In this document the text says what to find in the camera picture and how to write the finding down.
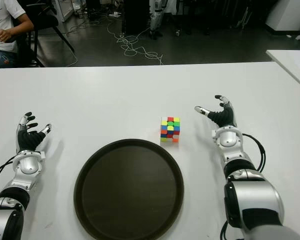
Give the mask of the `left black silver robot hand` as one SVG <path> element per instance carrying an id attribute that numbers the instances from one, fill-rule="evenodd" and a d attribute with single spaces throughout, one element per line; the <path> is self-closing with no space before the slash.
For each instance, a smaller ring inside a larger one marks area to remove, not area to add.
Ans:
<path id="1" fill-rule="evenodd" d="M 41 144 L 44 138 L 51 132 L 52 125 L 47 124 L 41 131 L 29 131 L 32 128 L 38 126 L 38 123 L 30 123 L 35 120 L 35 116 L 32 112 L 25 113 L 16 128 L 16 153 L 19 154 L 22 151 L 35 152 L 37 147 Z"/>

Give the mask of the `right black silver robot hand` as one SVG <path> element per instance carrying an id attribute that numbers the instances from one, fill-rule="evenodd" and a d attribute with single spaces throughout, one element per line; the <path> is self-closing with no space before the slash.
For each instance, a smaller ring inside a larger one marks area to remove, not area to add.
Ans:
<path id="1" fill-rule="evenodd" d="M 220 128 L 226 126 L 237 127 L 234 108 L 228 98 L 219 94 L 215 95 L 214 98 L 220 101 L 219 105 L 223 108 L 222 111 L 211 111 L 201 106 L 195 106 L 194 110 L 206 116 Z"/>

